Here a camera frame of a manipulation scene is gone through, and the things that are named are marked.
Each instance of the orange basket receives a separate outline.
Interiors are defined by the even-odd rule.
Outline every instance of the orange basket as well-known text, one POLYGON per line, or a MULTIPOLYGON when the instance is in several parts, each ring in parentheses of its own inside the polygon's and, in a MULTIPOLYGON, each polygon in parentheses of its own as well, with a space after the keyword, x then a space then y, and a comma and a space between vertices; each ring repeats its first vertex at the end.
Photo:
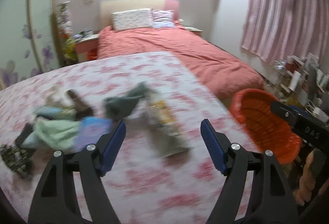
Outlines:
POLYGON ((277 98, 263 90, 244 89, 234 95, 229 110, 262 152, 272 150, 280 164, 288 164, 297 157, 302 140, 271 113, 272 101, 277 98))

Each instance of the paper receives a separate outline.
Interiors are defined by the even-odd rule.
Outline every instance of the paper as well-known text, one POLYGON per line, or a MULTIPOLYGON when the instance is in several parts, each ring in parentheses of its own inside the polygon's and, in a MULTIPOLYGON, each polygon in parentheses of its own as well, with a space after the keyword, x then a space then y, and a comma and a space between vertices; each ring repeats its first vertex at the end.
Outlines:
POLYGON ((299 72, 295 71, 288 88, 290 88, 292 91, 295 91, 300 77, 301 77, 301 74, 299 72))
POLYGON ((301 105, 305 106, 306 103, 307 103, 307 97, 308 97, 308 94, 305 90, 301 90, 299 95, 298 95, 298 101, 301 105))
POLYGON ((321 120, 322 122, 327 123, 329 120, 329 116, 325 114, 324 111, 322 111, 319 107, 315 107, 313 116, 315 116, 317 119, 321 120))
POLYGON ((328 84, 328 79, 329 79, 328 75, 324 75, 319 86, 322 88, 326 88, 328 84))

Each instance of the purple flower wall decal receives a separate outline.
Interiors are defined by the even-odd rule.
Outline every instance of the purple flower wall decal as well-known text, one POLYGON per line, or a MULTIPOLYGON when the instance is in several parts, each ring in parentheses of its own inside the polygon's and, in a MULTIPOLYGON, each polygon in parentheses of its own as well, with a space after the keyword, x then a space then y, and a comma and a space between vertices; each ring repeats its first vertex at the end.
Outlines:
POLYGON ((31 71, 31 77, 34 77, 36 75, 42 74, 41 71, 39 71, 37 68, 33 68, 31 71))
POLYGON ((44 65, 47 66, 50 63, 50 60, 54 57, 50 45, 47 45, 42 49, 42 55, 44 56, 44 65))
MULTIPOLYGON (((24 28, 22 29, 22 33, 23 33, 23 37, 27 39, 32 39, 32 33, 30 32, 29 26, 27 24, 24 25, 24 28)), ((42 36, 41 34, 37 33, 36 29, 34 29, 33 34, 37 39, 41 38, 42 36)))
POLYGON ((31 51, 29 49, 26 50, 24 53, 24 59, 27 59, 29 57, 30 53, 31 53, 31 51))
POLYGON ((18 82, 19 74, 17 72, 14 72, 14 70, 15 62, 13 60, 10 60, 7 63, 6 69, 0 68, 0 77, 2 78, 2 81, 7 87, 14 85, 18 82))

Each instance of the pink headboard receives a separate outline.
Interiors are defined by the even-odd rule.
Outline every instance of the pink headboard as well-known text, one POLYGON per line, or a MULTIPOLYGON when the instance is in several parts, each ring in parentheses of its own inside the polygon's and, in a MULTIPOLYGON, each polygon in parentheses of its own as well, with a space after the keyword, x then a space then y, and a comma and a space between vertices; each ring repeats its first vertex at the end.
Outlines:
POLYGON ((101 28, 112 25, 112 13, 126 10, 146 9, 173 10, 174 20, 178 20, 179 3, 175 0, 113 0, 101 2, 101 28))

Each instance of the pink curtain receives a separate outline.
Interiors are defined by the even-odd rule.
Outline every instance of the pink curtain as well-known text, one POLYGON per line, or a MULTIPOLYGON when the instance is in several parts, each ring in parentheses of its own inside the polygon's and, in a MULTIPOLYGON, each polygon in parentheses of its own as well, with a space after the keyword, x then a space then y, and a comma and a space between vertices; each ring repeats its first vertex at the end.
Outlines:
POLYGON ((324 54, 329 0, 249 0, 241 47, 263 61, 324 54))

